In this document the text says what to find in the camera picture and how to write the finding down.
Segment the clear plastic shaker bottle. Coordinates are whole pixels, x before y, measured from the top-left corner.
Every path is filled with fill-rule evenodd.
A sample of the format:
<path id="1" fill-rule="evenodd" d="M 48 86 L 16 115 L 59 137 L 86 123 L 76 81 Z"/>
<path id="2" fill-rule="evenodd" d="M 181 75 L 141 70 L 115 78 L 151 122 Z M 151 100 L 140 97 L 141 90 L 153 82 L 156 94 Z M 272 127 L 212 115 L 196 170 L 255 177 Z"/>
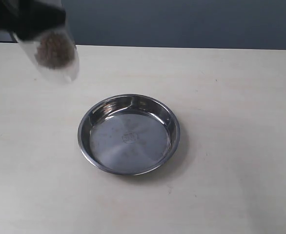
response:
<path id="1" fill-rule="evenodd" d="M 42 32 L 33 40 L 23 41 L 16 34 L 13 38 L 46 80 L 66 84 L 77 79 L 79 55 L 67 21 Z"/>

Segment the round stainless steel plate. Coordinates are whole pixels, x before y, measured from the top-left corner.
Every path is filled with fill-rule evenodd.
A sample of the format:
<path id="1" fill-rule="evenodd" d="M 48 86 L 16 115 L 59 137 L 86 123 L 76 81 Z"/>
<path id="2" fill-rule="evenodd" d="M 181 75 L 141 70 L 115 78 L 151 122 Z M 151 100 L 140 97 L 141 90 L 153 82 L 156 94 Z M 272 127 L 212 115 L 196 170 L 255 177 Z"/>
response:
<path id="1" fill-rule="evenodd" d="M 98 102 L 85 113 L 78 144 L 96 168 L 138 176 L 171 159 L 180 135 L 179 122 L 165 104 L 144 95 L 122 94 Z"/>

